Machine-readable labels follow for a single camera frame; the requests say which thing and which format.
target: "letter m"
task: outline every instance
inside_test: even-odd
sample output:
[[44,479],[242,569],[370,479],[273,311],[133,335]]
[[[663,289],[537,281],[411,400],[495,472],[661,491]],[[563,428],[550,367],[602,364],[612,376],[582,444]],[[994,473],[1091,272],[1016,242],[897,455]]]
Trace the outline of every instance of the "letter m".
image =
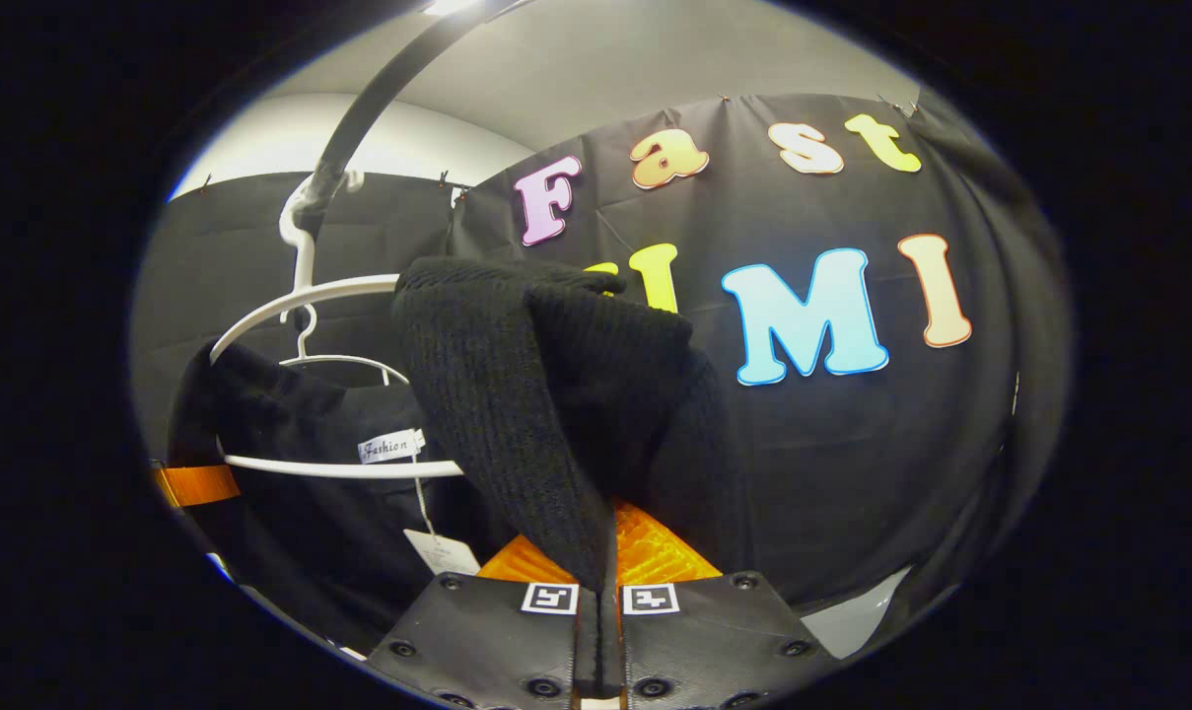
[[744,367],[735,379],[756,386],[784,378],[788,368],[775,357],[772,338],[784,347],[797,372],[809,376],[828,331],[831,353],[824,367],[830,373],[883,368],[889,351],[875,340],[865,268],[867,255],[858,249],[824,251],[815,261],[805,301],[766,264],[743,266],[722,278],[722,288],[735,295],[744,325]]

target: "white wall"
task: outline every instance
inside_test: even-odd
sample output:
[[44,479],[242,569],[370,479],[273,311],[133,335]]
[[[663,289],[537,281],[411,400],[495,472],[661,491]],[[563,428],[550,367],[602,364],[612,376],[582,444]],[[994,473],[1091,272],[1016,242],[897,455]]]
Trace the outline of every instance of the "white wall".
[[[294,94],[257,100],[224,126],[188,168],[170,199],[205,183],[248,175],[311,172],[353,94]],[[349,168],[477,185],[533,156],[502,135],[446,113],[393,100],[362,138]]]

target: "ceiling light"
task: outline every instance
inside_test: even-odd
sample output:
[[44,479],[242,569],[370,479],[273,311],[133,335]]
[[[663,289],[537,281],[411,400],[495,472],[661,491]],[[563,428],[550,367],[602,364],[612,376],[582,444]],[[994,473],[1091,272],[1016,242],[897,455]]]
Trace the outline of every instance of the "ceiling light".
[[436,0],[436,2],[429,5],[428,8],[424,8],[424,13],[442,17],[442,14],[454,13],[455,10],[466,8],[466,6],[472,4],[473,0]]

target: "white ceiling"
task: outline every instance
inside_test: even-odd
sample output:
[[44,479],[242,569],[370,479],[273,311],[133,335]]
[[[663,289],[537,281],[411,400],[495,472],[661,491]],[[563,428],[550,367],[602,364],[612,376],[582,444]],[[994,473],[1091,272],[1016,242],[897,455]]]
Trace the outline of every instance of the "white ceiling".
[[[434,21],[415,12],[371,27],[263,98],[358,94]],[[538,0],[462,37],[398,100],[541,150],[691,100],[794,93],[880,94],[907,105],[919,86],[763,0]]]

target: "clothing tag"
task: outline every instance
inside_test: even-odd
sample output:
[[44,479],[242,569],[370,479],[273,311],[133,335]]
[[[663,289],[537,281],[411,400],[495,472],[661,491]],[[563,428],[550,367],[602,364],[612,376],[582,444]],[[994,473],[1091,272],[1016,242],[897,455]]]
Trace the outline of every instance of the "clothing tag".
[[408,536],[408,542],[416,548],[421,560],[429,565],[429,571],[435,575],[442,572],[459,572],[461,575],[482,572],[472,549],[464,542],[417,530],[403,530],[402,534]]
[[360,462],[374,463],[406,459],[424,448],[424,435],[420,430],[402,430],[370,438],[360,446]]

